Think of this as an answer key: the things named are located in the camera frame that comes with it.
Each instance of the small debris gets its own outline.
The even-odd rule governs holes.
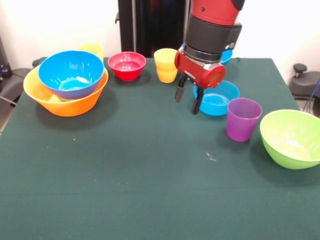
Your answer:
[[[210,155],[210,153],[208,153],[207,151],[206,151],[205,153],[206,153],[206,155],[208,156],[208,158],[209,158],[211,161],[217,162],[217,160],[215,160],[215,159]]]

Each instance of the white wall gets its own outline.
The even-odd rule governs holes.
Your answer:
[[[85,43],[121,51],[117,0],[0,0],[0,35],[11,68]]]
[[[295,2],[246,0],[235,57],[273,58],[286,81],[296,62],[320,71],[320,2]],[[117,0],[0,0],[0,35],[12,68],[87,42],[111,56],[121,50],[117,12]]]
[[[273,58],[286,82],[298,62],[320,71],[318,0],[245,1],[238,17],[243,29],[235,56]]]

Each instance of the green bowl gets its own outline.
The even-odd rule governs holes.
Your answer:
[[[280,166],[307,169],[320,164],[320,119],[297,110],[277,110],[261,121],[266,151]]]

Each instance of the light blue bowl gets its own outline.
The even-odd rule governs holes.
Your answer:
[[[227,66],[227,64],[229,63],[230,59],[232,58],[233,55],[233,51],[232,50],[226,50],[222,53],[222,57],[221,57],[221,64],[223,66]]]
[[[39,67],[39,79],[62,99],[81,99],[92,94],[104,74],[104,63],[86,51],[63,51],[48,57]]]
[[[194,86],[194,98],[197,98],[197,86]],[[209,116],[223,116],[228,112],[228,104],[240,96],[239,89],[233,83],[223,80],[217,87],[204,90],[200,111]]]

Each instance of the bowl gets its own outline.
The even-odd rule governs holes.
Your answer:
[[[194,98],[197,98],[197,86],[193,89]],[[228,103],[240,96],[239,89],[233,83],[223,80],[217,87],[204,90],[200,111],[209,116],[223,116],[228,112]]]
[[[104,69],[97,89],[81,99],[62,101],[57,95],[48,90],[38,77],[39,66],[31,70],[23,81],[25,93],[54,115],[61,117],[74,117],[91,110],[108,82],[108,72]]]
[[[97,55],[98,58],[104,61],[104,47],[97,43],[86,43],[77,48],[78,51],[85,51]]]
[[[87,51],[59,52],[41,63],[41,82],[59,98],[82,99],[92,94],[104,74],[104,63]]]
[[[114,74],[125,82],[136,80],[146,63],[143,55],[133,51],[123,51],[108,59],[108,65]]]
[[[233,51],[232,50],[226,50],[222,53],[221,56],[221,64],[223,66],[227,66],[227,64],[229,63],[230,59],[232,58],[233,55]]]
[[[280,166],[298,170],[320,164],[320,119],[298,110],[277,110],[261,121],[266,151]]]

